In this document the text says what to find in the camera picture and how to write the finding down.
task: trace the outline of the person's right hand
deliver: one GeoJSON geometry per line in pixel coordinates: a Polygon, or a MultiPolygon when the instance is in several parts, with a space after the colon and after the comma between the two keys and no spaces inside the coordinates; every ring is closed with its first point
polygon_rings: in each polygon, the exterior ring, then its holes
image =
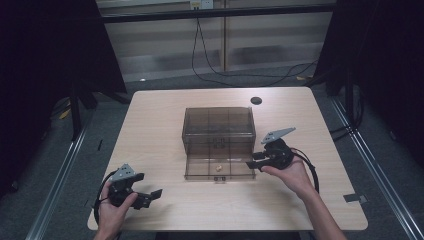
{"type": "Polygon", "coordinates": [[[292,163],[286,169],[279,170],[271,166],[263,166],[261,170],[283,180],[300,199],[304,199],[308,193],[315,191],[306,173],[303,160],[297,156],[294,156],[292,163]]]}

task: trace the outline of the table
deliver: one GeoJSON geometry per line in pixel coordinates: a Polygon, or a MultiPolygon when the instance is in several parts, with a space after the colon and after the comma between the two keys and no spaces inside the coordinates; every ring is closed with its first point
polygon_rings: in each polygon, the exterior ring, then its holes
{"type": "MultiPolygon", "coordinates": [[[[284,136],[316,167],[320,194],[342,230],[363,230],[368,222],[354,193],[324,119],[309,88],[225,88],[140,91],[134,94],[105,175],[128,163],[145,173],[136,192],[163,188],[150,208],[130,209],[124,230],[141,231],[301,231],[311,230],[306,209],[276,177],[256,171],[256,180],[226,183],[184,179],[186,154],[182,142],[188,107],[252,107],[255,151],[269,132],[296,127],[284,136]],[[254,105],[252,97],[262,103],[254,105]]],[[[90,229],[97,229],[93,214],[90,229]]]]}

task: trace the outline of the gray carpet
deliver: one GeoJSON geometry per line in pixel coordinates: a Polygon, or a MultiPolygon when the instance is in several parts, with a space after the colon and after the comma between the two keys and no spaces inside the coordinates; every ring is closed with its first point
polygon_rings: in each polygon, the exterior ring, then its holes
{"type": "MultiPolygon", "coordinates": [[[[305,66],[296,67],[292,73],[299,72],[305,66]]],[[[250,72],[284,75],[287,70],[288,68],[284,67],[256,69],[250,72]]],[[[301,75],[310,75],[313,70],[312,67],[301,75]]],[[[263,77],[223,77],[216,74],[205,74],[202,77],[247,87],[263,86],[276,81],[263,77]]],[[[304,81],[291,77],[272,86],[300,86],[303,83],[304,81]]],[[[123,96],[131,98],[134,92],[140,90],[223,87],[230,86],[199,80],[196,76],[187,76],[128,83],[129,93],[123,96]]],[[[312,89],[328,128],[331,130],[342,126],[330,99],[325,94],[325,87],[319,85],[312,89]]],[[[80,152],[60,194],[44,239],[91,239],[94,236],[94,232],[87,228],[86,222],[128,109],[127,105],[119,104],[104,96],[97,95],[97,98],[99,106],[94,110],[92,122],[88,126],[80,152]]],[[[87,110],[82,112],[83,115],[88,113],[87,110]]],[[[421,193],[424,190],[423,169],[418,167],[401,143],[392,140],[384,121],[368,105],[360,132],[419,225],[423,226],[424,209],[420,203],[421,193]]],[[[53,116],[51,130],[23,174],[24,177],[20,179],[20,190],[5,196],[0,201],[0,239],[25,239],[65,158],[71,137],[71,118],[68,116],[64,120],[59,120],[57,116],[53,116]]],[[[336,147],[355,191],[366,195],[369,200],[362,205],[369,227],[364,231],[346,232],[348,238],[408,239],[350,137],[337,141],[336,147]]],[[[153,232],[124,232],[121,239],[150,240],[154,239],[154,236],[153,232]]],[[[178,233],[170,239],[194,239],[193,237],[207,239],[207,234],[178,233]]]]}

